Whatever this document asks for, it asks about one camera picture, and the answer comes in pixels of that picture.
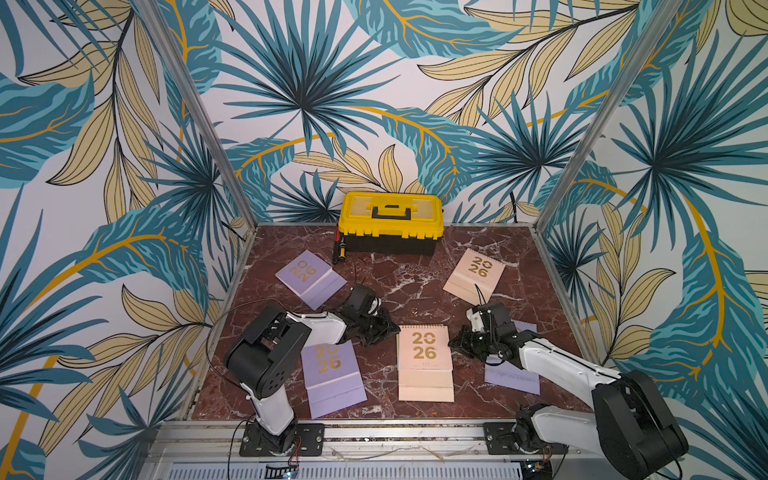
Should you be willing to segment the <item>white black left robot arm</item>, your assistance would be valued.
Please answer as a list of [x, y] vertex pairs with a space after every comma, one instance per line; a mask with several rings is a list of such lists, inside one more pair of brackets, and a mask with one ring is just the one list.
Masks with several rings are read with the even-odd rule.
[[356, 284], [341, 306], [321, 313], [301, 314], [277, 301], [267, 303], [228, 351], [224, 365], [253, 404], [261, 430], [281, 437], [295, 431], [284, 384], [304, 348], [353, 339], [376, 345], [399, 333], [375, 291]]

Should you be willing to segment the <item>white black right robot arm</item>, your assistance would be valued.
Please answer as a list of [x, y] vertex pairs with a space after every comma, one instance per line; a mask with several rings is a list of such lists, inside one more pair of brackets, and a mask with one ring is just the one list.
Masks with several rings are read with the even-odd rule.
[[513, 365], [577, 397], [587, 411], [535, 404], [511, 422], [484, 426], [490, 454], [543, 454], [561, 447], [599, 454], [623, 477], [645, 479], [678, 465], [688, 440], [654, 381], [618, 373], [569, 353], [531, 330], [520, 330], [501, 304], [470, 308], [452, 350], [487, 365]]

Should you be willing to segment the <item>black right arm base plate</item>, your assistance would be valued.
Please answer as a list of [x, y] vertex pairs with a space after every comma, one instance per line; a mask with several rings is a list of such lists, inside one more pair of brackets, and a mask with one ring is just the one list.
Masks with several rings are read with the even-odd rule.
[[546, 443], [525, 422], [485, 422], [483, 436], [489, 455], [544, 455], [565, 454], [568, 447], [561, 443]]

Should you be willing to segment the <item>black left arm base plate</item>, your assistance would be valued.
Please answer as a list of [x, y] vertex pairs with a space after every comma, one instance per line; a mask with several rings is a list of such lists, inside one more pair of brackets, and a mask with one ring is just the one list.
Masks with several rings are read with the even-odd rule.
[[293, 421], [279, 434], [270, 434], [259, 423], [245, 428], [239, 455], [242, 457], [288, 456], [298, 453], [300, 457], [322, 455], [325, 425], [322, 423], [297, 423]]

